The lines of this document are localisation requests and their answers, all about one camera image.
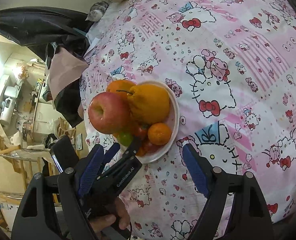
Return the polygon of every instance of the gray and white cat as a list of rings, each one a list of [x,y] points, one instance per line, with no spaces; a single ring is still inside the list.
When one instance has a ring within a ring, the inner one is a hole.
[[[105,14],[109,4],[105,1],[95,3],[88,13],[86,21],[98,22]]]

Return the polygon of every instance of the hand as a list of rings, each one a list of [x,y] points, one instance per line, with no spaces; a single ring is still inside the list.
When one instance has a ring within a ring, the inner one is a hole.
[[[124,230],[130,224],[130,216],[124,203],[118,197],[115,199],[115,206],[117,215],[120,217],[119,228]],[[111,226],[115,220],[115,215],[107,215],[90,221],[90,225],[92,226],[95,233],[100,233],[100,231],[102,231],[104,228]]]

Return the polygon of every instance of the hello kitty print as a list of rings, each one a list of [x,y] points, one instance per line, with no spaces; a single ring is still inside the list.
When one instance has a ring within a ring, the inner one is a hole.
[[[135,237],[184,240],[195,226],[207,199],[183,161],[187,143],[228,173],[251,171],[273,222],[296,210],[296,13],[286,0],[129,0],[86,58],[89,148],[114,143],[87,112],[114,80],[162,82],[179,104],[169,152],[144,164],[120,195]]]

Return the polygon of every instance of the white bowl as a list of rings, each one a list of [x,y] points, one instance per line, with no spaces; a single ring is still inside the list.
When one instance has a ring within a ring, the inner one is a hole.
[[[178,106],[178,102],[176,100],[176,96],[174,95],[173,91],[164,83],[162,82],[158,82],[158,81],[153,81],[153,80],[147,80],[144,82],[141,82],[137,85],[142,85],[142,84],[152,84],[158,87],[162,87],[165,90],[167,90],[169,97],[170,97],[170,112],[169,115],[167,117],[167,119],[164,121],[165,124],[167,124],[170,129],[172,130],[172,134],[170,137],[169,142],[167,142],[167,144],[163,145],[162,147],[160,147],[156,152],[154,153],[150,153],[150,154],[146,154],[144,156],[137,156],[138,160],[141,163],[151,163],[156,161],[157,159],[159,159],[161,156],[163,156],[166,152],[169,151],[172,143],[174,142],[177,133],[178,133],[178,129],[179,129],[179,106]],[[121,146],[121,150],[125,151],[126,147]]]

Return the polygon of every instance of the screw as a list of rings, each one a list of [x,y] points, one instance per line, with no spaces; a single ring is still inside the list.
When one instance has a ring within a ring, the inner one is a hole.
[[[253,178],[253,173],[250,172],[250,171],[247,171],[247,172],[246,172],[246,176],[247,176],[249,179],[251,179],[251,178]]]
[[[39,173],[36,173],[33,177],[34,179],[40,179],[42,176],[42,174],[39,172]]]
[[[212,170],[214,173],[221,173],[222,172],[222,169],[220,167],[213,167]]]
[[[73,168],[66,168],[66,169],[65,169],[65,173],[66,173],[66,174],[71,174],[71,173],[73,173]]]

